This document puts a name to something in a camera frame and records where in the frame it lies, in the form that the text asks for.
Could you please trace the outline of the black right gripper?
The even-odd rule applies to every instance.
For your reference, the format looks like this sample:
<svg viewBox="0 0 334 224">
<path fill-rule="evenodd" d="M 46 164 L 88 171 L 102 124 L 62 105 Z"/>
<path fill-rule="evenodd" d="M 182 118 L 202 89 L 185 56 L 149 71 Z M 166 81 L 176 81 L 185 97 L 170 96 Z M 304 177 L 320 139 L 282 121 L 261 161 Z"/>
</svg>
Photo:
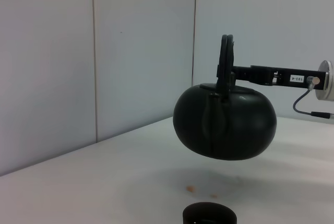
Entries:
<svg viewBox="0 0 334 224">
<path fill-rule="evenodd" d="M 326 72 L 277 67 L 234 66 L 232 72 L 237 80 L 249 81 L 262 86 L 308 88 L 311 83 L 307 80 L 308 77 L 317 77 L 319 83 L 315 85 L 315 88 L 324 88 L 326 79 Z"/>
</svg>

